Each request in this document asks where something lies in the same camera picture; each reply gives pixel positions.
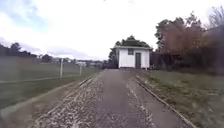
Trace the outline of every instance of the grass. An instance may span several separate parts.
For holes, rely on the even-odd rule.
[[[150,71],[150,86],[198,127],[224,127],[224,76]]]
[[[82,75],[79,75],[79,67],[74,64],[67,64],[64,66],[64,76],[75,76],[10,83],[10,81],[58,77],[59,65],[39,64],[30,59],[14,57],[0,59],[0,81],[6,81],[0,82],[0,109],[25,101],[53,88],[84,79],[99,71],[96,68],[83,68]]]
[[[0,57],[0,81],[20,81],[40,78],[59,77],[60,64],[40,63],[37,59],[19,57]],[[65,63],[63,75],[79,74],[79,66]]]

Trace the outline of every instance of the grass verge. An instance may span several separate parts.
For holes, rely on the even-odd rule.
[[[150,71],[141,74],[160,98],[198,127],[224,127],[224,77]]]
[[[97,71],[99,70],[91,69],[85,71],[82,75],[65,77],[62,79],[57,78],[28,82],[0,83],[0,109],[46,93],[56,87],[84,79]]]

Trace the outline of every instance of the road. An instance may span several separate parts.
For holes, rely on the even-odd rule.
[[[29,128],[189,128],[130,73],[104,70]]]

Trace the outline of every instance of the cloudy sky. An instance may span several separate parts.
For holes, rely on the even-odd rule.
[[[194,11],[206,22],[223,0],[0,0],[0,37],[78,59],[107,59],[130,35],[156,48],[155,26]]]

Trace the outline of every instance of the fence post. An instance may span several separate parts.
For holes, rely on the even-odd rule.
[[[82,64],[79,65],[79,75],[82,75]]]
[[[60,78],[62,78],[63,73],[63,58],[61,59],[61,68],[60,68]]]

